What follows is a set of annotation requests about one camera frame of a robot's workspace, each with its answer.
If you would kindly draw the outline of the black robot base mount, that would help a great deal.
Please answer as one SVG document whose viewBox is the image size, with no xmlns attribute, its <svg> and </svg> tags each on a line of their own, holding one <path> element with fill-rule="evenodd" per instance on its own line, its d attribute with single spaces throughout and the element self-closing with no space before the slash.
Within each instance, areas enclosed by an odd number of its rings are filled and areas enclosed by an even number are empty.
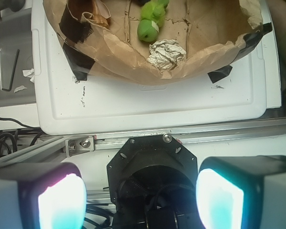
<svg viewBox="0 0 286 229">
<path fill-rule="evenodd" d="M 200 229 L 197 158 L 169 135 L 130 138 L 107 165 L 115 229 Z"/>
</svg>

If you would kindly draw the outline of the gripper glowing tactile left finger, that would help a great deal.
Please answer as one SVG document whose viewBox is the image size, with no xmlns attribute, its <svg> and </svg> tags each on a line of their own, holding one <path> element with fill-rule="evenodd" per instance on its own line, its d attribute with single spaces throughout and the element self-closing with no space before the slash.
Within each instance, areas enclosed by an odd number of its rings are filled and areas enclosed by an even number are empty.
<svg viewBox="0 0 286 229">
<path fill-rule="evenodd" d="M 73 163 L 0 162 L 0 229 L 80 229 L 86 200 Z"/>
</svg>

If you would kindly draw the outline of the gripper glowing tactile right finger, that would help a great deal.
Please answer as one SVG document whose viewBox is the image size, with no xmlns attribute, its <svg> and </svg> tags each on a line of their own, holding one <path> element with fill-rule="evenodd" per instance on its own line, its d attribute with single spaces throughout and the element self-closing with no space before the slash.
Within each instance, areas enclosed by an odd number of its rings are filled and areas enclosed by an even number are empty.
<svg viewBox="0 0 286 229">
<path fill-rule="evenodd" d="M 286 229 L 286 156 L 211 156 L 196 181 L 207 229 Z"/>
</svg>

